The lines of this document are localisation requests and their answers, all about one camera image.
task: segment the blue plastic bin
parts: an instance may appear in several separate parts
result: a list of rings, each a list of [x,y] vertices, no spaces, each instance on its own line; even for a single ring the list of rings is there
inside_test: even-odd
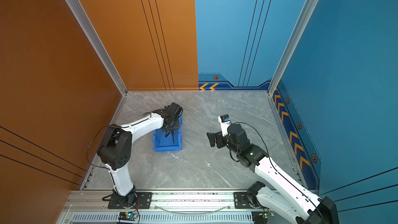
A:
[[[180,122],[180,127],[182,126],[181,117],[178,118]],[[174,131],[174,143],[173,136],[170,133],[169,136],[164,137],[166,132],[162,132],[161,129],[157,129],[153,131],[153,148],[155,152],[172,152],[172,151],[181,151],[181,128],[178,129],[178,135],[176,135],[176,131]]]

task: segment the gray marble floor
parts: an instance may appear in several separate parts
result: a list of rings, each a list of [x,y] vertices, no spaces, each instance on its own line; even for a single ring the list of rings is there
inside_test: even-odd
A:
[[[246,189],[256,181],[270,186],[240,163],[232,161],[227,148],[210,147],[206,132],[221,131],[217,117],[224,114],[229,114],[232,122],[246,122],[254,126],[275,162],[290,176],[298,178],[263,91],[129,92],[116,124],[136,121],[142,118],[144,112],[163,108],[171,102],[184,109],[182,151],[155,152],[152,132],[135,141],[128,168],[137,189]],[[242,127],[252,143],[265,149],[251,127]],[[107,170],[95,168],[86,189],[111,188],[112,180]]]

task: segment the orange wall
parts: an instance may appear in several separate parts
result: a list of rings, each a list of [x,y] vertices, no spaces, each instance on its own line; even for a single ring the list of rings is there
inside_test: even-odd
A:
[[[0,2],[0,223],[50,224],[121,94],[65,0]]]
[[[197,90],[195,0],[80,0],[128,90]]]

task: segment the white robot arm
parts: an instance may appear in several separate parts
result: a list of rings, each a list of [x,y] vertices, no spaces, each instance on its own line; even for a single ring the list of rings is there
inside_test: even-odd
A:
[[[275,194],[261,182],[248,189],[252,207],[268,207],[292,224],[338,224],[336,205],[328,197],[321,199],[284,172],[260,147],[250,143],[240,124],[231,124],[228,115],[218,117],[221,132],[207,133],[211,147],[226,146],[238,162],[264,178],[281,194]]]
[[[170,133],[174,135],[173,132],[180,128],[178,118],[182,111],[182,107],[172,103],[163,109],[154,110],[148,113],[149,116],[130,124],[107,127],[97,149],[97,154],[112,177],[113,194],[124,207],[131,207],[137,197],[127,168],[132,143],[159,128],[162,128],[162,131],[166,133],[165,136]]]

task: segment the blue panel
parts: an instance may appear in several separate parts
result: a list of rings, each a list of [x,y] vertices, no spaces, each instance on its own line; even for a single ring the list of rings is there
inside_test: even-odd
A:
[[[246,80],[245,86],[247,82],[249,86],[258,85],[264,79],[273,76],[304,2],[305,0],[271,1],[254,65],[253,55],[249,63],[248,73],[253,67],[250,80]],[[260,22],[261,24],[264,23],[263,18],[261,18]]]
[[[279,117],[285,127],[286,135],[289,137],[291,142],[291,148],[293,149],[298,164],[300,165],[301,172],[304,176],[304,180],[308,186],[308,189],[319,192],[319,171],[321,167],[321,162],[317,159],[316,163],[312,162],[311,155],[313,153],[314,147],[312,144],[305,144],[302,139],[304,130],[299,132],[296,128],[296,124],[292,118],[294,116],[294,109],[288,109],[288,104],[291,103],[290,100],[285,98],[281,92],[283,90],[276,89],[273,93],[273,100],[276,108],[278,109]]]
[[[322,158],[321,193],[398,166],[397,5],[398,0],[319,0],[282,77]],[[395,184],[397,177],[389,172],[326,195],[337,200]],[[394,187],[337,206],[396,200],[397,193]],[[395,215],[385,213],[396,206],[342,212],[341,223],[395,223]],[[366,212],[373,216],[354,221]]]
[[[235,87],[273,76],[305,0],[272,0],[267,15],[270,1],[195,0],[199,73],[222,74]]]
[[[195,0],[199,73],[221,73],[238,85],[255,3]]]

